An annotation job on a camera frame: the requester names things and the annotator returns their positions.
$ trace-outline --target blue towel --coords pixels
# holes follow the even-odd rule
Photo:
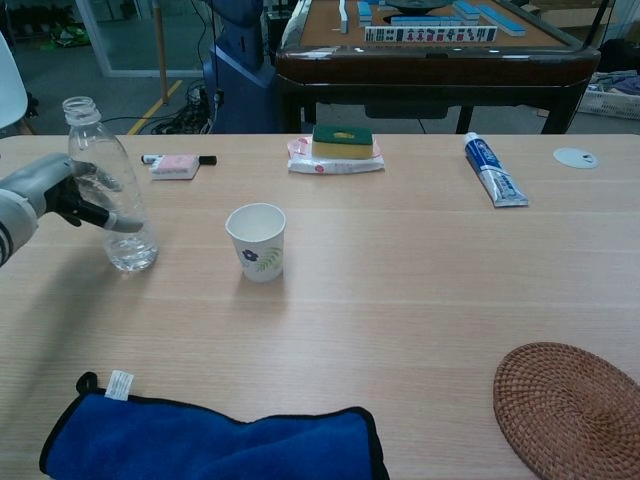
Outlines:
[[[40,456],[40,470],[54,479],[389,478],[363,408],[244,423],[171,400],[112,400],[91,372],[76,388],[80,396]]]

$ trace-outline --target sponge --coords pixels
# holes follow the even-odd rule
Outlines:
[[[311,154],[314,157],[366,159],[373,157],[373,134],[368,128],[313,128]]]

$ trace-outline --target woven placemat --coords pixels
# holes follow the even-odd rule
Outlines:
[[[498,367],[493,408],[543,479],[640,479],[640,388],[596,355],[559,343],[517,348]]]

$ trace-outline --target paper cup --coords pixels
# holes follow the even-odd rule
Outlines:
[[[245,205],[229,215],[225,228],[249,280],[268,282],[282,273],[286,223],[284,212],[268,203]]]

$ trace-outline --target robotic hand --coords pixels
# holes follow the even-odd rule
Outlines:
[[[80,181],[83,187],[93,188],[93,196],[103,199],[107,207],[111,202],[95,185],[121,191],[118,182],[94,164],[61,153],[47,155],[0,180],[0,266],[27,243],[45,213],[55,212],[76,227],[81,220],[123,233],[143,227],[141,221],[115,213],[115,208],[106,210],[83,199],[78,184],[82,178],[91,178]]]

